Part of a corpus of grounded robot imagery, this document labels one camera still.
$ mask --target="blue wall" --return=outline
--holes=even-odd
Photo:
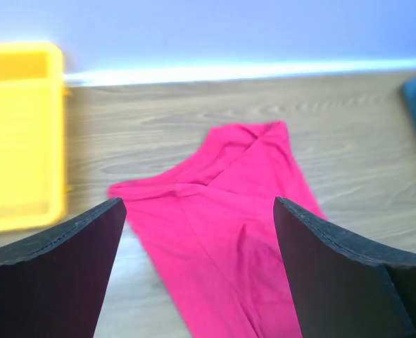
[[[416,58],[416,0],[0,0],[0,42],[70,72]]]

